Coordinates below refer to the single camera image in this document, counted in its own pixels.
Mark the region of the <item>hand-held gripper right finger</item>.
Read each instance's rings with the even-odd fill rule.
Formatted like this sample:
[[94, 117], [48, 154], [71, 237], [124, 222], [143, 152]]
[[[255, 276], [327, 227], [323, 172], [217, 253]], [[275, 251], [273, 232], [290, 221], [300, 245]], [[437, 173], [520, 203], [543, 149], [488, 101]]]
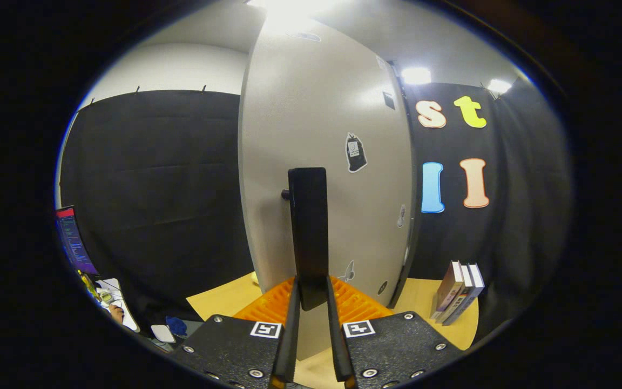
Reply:
[[393, 313], [345, 281], [326, 282], [333, 364], [345, 388], [415, 388], [464, 357], [416, 312]]

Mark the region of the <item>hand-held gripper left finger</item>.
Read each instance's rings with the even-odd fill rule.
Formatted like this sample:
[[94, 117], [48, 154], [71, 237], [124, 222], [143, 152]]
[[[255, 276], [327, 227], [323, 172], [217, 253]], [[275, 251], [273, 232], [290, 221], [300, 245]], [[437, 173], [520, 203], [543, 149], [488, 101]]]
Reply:
[[215, 314], [170, 361], [205, 388], [284, 388], [294, 379], [301, 298], [291, 277], [232, 316]]

